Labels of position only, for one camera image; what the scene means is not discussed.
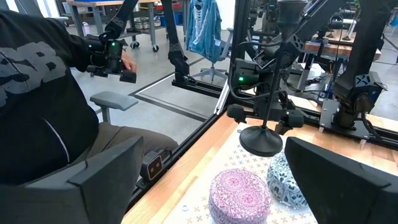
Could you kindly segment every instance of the person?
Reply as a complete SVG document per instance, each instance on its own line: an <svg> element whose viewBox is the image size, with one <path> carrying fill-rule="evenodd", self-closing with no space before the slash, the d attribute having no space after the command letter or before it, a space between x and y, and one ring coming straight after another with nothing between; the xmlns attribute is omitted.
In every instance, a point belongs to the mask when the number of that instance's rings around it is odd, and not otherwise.
<svg viewBox="0 0 398 224"><path fill-rule="evenodd" d="M134 136L143 136L144 153L178 146L159 133L99 123L70 70L90 64L88 44L60 22L0 10L0 184L39 179Z"/></svg>

